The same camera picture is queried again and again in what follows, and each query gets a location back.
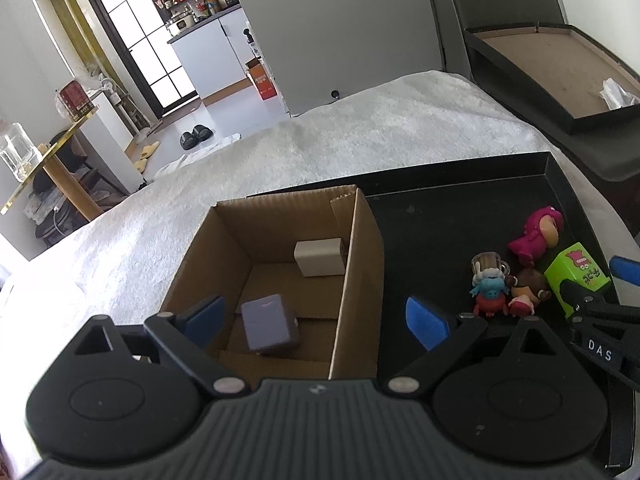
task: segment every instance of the kitchen counter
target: kitchen counter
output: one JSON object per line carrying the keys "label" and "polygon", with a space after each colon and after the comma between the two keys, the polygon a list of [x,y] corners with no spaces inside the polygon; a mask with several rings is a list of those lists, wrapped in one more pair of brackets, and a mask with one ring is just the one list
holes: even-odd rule
{"label": "kitchen counter", "polygon": [[234,5],[234,6],[231,6],[231,7],[227,7],[225,10],[221,10],[220,12],[216,12],[213,16],[209,16],[206,20],[202,20],[201,22],[198,22],[195,25],[191,25],[191,27],[189,27],[186,30],[182,31],[177,36],[172,37],[169,41],[167,41],[167,43],[168,44],[172,44],[173,42],[180,40],[180,38],[185,37],[190,32],[193,32],[194,30],[197,30],[198,28],[203,27],[204,25],[207,25],[207,23],[215,22],[216,20],[222,18],[222,16],[225,16],[225,15],[229,14],[230,12],[233,12],[234,10],[238,10],[238,9],[242,9],[242,5],[241,4],[237,4],[237,5]]}

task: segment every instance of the pink toy figure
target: pink toy figure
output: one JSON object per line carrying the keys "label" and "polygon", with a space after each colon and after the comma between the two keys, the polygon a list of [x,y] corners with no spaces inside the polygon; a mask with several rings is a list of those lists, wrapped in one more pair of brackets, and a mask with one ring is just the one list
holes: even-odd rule
{"label": "pink toy figure", "polygon": [[551,206],[543,207],[529,217],[524,225],[524,236],[511,242],[509,249],[523,266],[533,267],[547,248],[558,244],[563,228],[562,215]]}

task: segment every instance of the doorway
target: doorway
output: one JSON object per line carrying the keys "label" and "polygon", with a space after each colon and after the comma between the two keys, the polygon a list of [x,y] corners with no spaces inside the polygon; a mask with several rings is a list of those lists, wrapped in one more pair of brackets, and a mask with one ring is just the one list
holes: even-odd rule
{"label": "doorway", "polygon": [[89,0],[156,117],[197,97],[153,0]]}

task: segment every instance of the bottle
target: bottle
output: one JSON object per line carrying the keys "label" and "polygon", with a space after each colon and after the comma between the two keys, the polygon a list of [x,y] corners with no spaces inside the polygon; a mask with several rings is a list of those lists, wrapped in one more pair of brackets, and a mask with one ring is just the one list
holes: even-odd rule
{"label": "bottle", "polygon": [[220,7],[220,3],[218,2],[218,0],[205,0],[207,3],[207,7],[209,7],[209,10],[212,14],[215,14],[216,12],[220,12],[220,10],[222,10],[222,7]]}
{"label": "bottle", "polygon": [[42,154],[27,137],[21,124],[9,124],[0,118],[0,158],[16,180],[24,182],[42,160]]}
{"label": "bottle", "polygon": [[254,53],[254,56],[257,57],[257,59],[262,59],[262,53],[260,52],[258,45],[255,43],[254,37],[251,35],[251,31],[246,28],[242,33],[246,36],[246,42],[249,44],[249,47],[251,47],[251,51]]}

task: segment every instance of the orange box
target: orange box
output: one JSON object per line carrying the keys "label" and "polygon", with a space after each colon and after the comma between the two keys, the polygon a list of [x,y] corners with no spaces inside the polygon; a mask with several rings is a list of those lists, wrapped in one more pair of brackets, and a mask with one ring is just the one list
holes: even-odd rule
{"label": "orange box", "polygon": [[275,86],[273,86],[271,79],[269,79],[269,76],[267,75],[266,70],[256,57],[247,63],[246,66],[249,69],[251,81],[254,83],[255,89],[260,93],[260,97],[263,101],[278,95]]}

